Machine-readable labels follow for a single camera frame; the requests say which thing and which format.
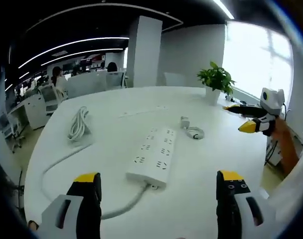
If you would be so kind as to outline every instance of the potted plant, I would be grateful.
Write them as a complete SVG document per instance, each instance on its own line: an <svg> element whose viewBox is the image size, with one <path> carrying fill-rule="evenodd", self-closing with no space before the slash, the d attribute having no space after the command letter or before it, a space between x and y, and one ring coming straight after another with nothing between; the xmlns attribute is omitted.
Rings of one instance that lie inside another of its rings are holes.
<svg viewBox="0 0 303 239"><path fill-rule="evenodd" d="M206 100L211 105L217 105L217 101L220 95L220 92L224 92L227 95L233 93L232 85L234 85L234 81L231 80L230 74L223 69L222 67L218 67L216 63L210 62L210 66L212 69L209 70L201 70L197 76L202 84L205 85L206 88Z"/></svg>

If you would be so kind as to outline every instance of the power outlet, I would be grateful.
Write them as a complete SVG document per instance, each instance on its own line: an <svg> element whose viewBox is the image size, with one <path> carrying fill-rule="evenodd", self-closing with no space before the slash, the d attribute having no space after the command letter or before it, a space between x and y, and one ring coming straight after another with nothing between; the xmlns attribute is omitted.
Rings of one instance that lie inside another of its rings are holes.
<svg viewBox="0 0 303 239"><path fill-rule="evenodd" d="M152 128L130 162L126 176L157 187L165 187L176 133L169 128Z"/></svg>

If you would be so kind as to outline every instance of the white flower pot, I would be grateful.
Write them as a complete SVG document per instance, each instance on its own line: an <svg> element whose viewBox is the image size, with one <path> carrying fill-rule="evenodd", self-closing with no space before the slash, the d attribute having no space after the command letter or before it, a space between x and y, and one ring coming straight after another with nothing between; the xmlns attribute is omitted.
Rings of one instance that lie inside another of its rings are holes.
<svg viewBox="0 0 303 239"><path fill-rule="evenodd" d="M205 89L206 89L205 100L209 105L216 106L221 91L217 89L212 91L212 88L208 86L205 86Z"/></svg>

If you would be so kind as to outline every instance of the ceiling light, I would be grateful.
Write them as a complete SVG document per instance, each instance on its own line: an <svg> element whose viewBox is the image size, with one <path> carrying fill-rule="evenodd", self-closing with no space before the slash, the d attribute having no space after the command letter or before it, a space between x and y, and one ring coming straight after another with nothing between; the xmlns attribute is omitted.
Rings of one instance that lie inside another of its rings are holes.
<svg viewBox="0 0 303 239"><path fill-rule="evenodd" d="M46 65L46 64L48 64L50 62L57 61L59 59L65 58L65 57L74 56L74 55L78 55L78 54L83 54L83 53L88 53L88 52L94 52L94 51L117 51L117 50L123 50L123 48L108 48L108 49L97 49L97 50L90 50L90 51L82 51L82 52L73 53L73 54L70 54L70 55L67 55L67 56L62 56L62 57L56 58L54 60L48 61L46 63L43 63L41 66L44 66L44 65Z"/></svg>
<svg viewBox="0 0 303 239"><path fill-rule="evenodd" d="M44 52L42 52L42 53L40 53L40 54L32 57L31 59L29 59L28 61L24 62L22 65L20 65L18 68L20 69L22 66L24 66L25 64L27 64L31 60L34 60L36 57L39 57L39 56L41 56L41 55L43 55L43 54L45 54L45 53L47 53L49 51L55 50L55 49L63 47L63 46L68 46L68 45L71 45L71 44L75 44L75 43L79 43L79 42L84 42L84 41L107 40L107 39L125 39L125 40L128 40L129 37L98 37L98 38L89 38L89 39L84 39L84 40L69 42L69 43L66 43L66 44L63 44L63 45L51 48L51 49L49 49L47 51L44 51Z"/></svg>
<svg viewBox="0 0 303 239"><path fill-rule="evenodd" d="M26 76L29 72L26 72L24 75L20 76L19 79L23 78L24 76Z"/></svg>
<svg viewBox="0 0 303 239"><path fill-rule="evenodd" d="M220 0L213 0L220 8L225 12L225 14L230 19L235 19L234 16L230 13L230 11L226 8L226 6Z"/></svg>
<svg viewBox="0 0 303 239"><path fill-rule="evenodd" d="M11 84L9 87L7 87L7 88L5 89L5 91L7 91L12 85L13 85L13 84Z"/></svg>

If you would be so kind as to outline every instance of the white pillar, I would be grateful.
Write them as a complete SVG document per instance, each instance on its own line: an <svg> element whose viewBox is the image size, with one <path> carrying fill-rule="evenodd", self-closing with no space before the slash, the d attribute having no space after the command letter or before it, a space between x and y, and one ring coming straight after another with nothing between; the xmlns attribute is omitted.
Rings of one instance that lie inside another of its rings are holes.
<svg viewBox="0 0 303 239"><path fill-rule="evenodd" d="M128 44L129 86L155 86L157 81L162 21L140 16L132 23Z"/></svg>

